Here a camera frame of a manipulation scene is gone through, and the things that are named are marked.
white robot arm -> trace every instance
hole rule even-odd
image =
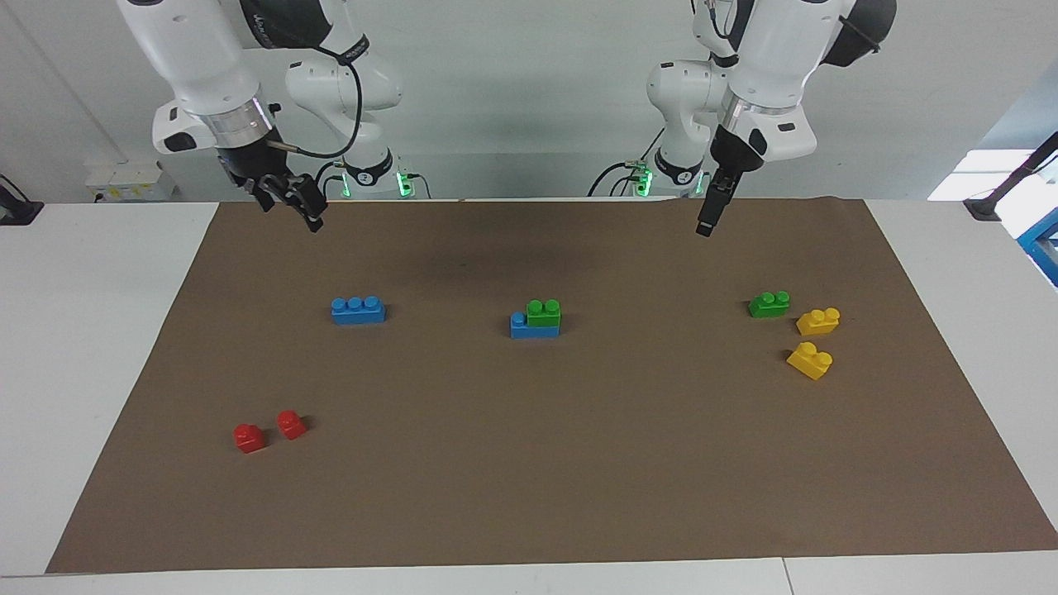
[[[879,49],[896,0],[695,0],[694,35],[708,61],[656,67],[651,102],[665,120],[655,179],[687,195],[707,147],[717,170],[697,232],[712,234],[742,175],[816,150],[801,100],[821,64],[846,67]],[[718,126],[710,144],[706,118]]]
[[[405,194],[397,158],[378,124],[363,113],[397,105],[401,85],[387,65],[369,55],[367,37],[355,26],[345,0],[116,2],[147,58],[176,94],[156,114],[152,132],[160,151],[216,148],[233,182],[264,211],[279,200],[298,211],[312,231],[322,227],[327,201],[312,176],[290,172],[287,152],[341,157],[342,166],[365,192]],[[316,154],[282,142],[260,83],[243,64],[243,43],[229,17],[232,24],[249,30],[251,35],[243,37],[259,47],[311,48],[329,56],[291,65],[287,84],[299,106],[348,141],[345,148]]]

power outlet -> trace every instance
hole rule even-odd
[[[92,170],[85,186],[94,202],[161,202],[177,188],[157,163],[123,163]]]

brown paper mat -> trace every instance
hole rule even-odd
[[[222,204],[49,572],[1058,547],[862,202],[697,209]],[[331,323],[366,293],[384,326]],[[559,340],[507,337],[531,298]],[[307,435],[235,449],[287,408]]]

green indicator light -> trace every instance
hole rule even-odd
[[[415,194],[415,186],[404,174],[397,172],[397,187],[400,188],[400,197],[407,198]]]
[[[654,183],[654,172],[647,169],[639,176],[639,182],[636,183],[636,194],[643,198],[650,196],[652,183]]]

table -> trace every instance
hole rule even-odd
[[[1052,523],[1058,515],[1058,473],[1048,461],[1058,447],[1053,398],[1058,376],[1047,333],[1058,323],[1058,298],[999,226],[970,219],[959,204],[869,202],[997,429]],[[35,226],[0,235],[0,341],[8,371],[0,413],[4,435],[5,506],[0,511],[0,574],[42,572],[95,457],[149,354],[214,212],[213,204],[63,205]],[[960,300],[957,296],[972,296]],[[982,312],[996,312],[982,315]],[[47,359],[40,354],[48,354]],[[499,566],[417,570],[256,571],[122,577],[3,579],[0,591],[221,592],[225,581],[342,584],[380,592],[438,589],[638,592],[672,584],[676,591],[829,593],[870,580],[879,592],[959,592],[1058,584],[1053,553],[765,559],[645,564]],[[883,574],[899,585],[879,587]]]

